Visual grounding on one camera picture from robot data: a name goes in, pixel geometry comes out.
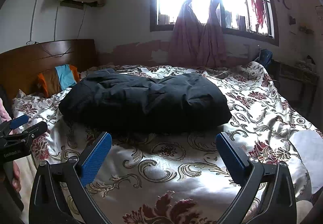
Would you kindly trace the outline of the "person's left hand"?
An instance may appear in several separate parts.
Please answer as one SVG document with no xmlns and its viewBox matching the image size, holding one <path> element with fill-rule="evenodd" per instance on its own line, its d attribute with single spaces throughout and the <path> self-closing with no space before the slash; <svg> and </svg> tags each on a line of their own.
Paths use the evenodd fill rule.
<svg viewBox="0 0 323 224">
<path fill-rule="evenodd" d="M 21 191 L 21 182 L 20 182 L 20 169 L 15 161 L 13 161 L 13 180 L 12 186 L 17 193 Z"/>
</svg>

